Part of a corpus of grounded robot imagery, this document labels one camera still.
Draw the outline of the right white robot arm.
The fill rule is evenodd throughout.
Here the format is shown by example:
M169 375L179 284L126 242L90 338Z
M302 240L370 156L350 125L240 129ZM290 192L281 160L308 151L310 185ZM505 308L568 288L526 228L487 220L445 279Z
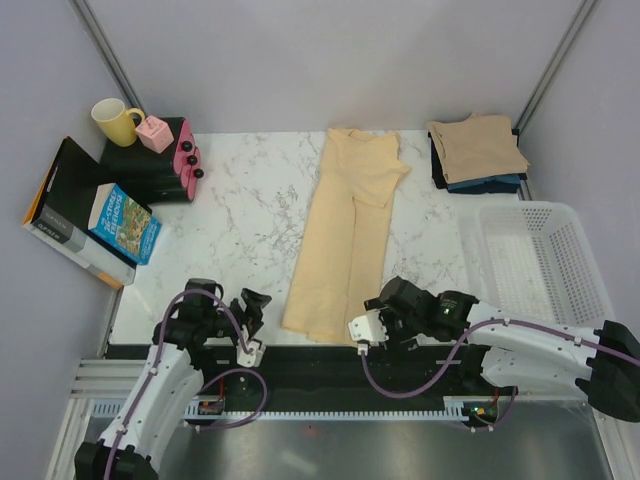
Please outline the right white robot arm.
M597 411L639 420L639 342L607 320L600 328L517 319L476 297L448 290L437 295L395 277L363 315L348 325L360 357L372 347L410 347L423 335L466 348L458 381L477 394L490 385L585 396Z

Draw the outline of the cream yellow t shirt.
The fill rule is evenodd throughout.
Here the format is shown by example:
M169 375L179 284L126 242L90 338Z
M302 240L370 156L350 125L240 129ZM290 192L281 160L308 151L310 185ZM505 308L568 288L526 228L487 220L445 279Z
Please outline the cream yellow t shirt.
M410 171L399 150L395 132L328 130L283 328L351 344L348 323L380 292L394 195Z

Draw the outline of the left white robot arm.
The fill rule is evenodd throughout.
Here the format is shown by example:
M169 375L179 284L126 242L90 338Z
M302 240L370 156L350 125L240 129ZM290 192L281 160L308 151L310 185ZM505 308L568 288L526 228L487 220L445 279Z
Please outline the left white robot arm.
M216 281L192 279L156 325L142 372L124 405L95 442L83 442L74 457L78 479L156 479L162 458L192 400L229 375L253 377L265 346L256 337L269 295L248 288L226 304ZM228 338L235 365L219 373L203 359L211 338Z

